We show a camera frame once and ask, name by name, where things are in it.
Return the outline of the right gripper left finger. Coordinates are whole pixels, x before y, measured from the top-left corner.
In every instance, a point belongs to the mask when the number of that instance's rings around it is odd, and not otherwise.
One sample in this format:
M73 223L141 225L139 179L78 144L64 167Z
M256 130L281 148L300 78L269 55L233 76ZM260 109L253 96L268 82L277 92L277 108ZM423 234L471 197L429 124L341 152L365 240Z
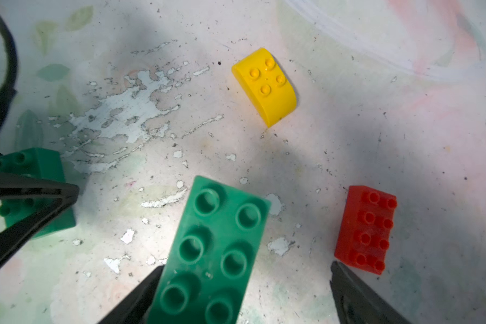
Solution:
M153 270L99 323L146 323L164 267L160 265Z

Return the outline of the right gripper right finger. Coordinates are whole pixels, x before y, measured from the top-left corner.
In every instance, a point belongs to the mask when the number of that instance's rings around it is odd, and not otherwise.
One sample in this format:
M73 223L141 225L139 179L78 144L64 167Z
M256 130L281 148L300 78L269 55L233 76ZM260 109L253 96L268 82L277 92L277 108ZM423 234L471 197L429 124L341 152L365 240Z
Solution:
M409 324L344 263L333 262L331 270L330 286L340 323Z

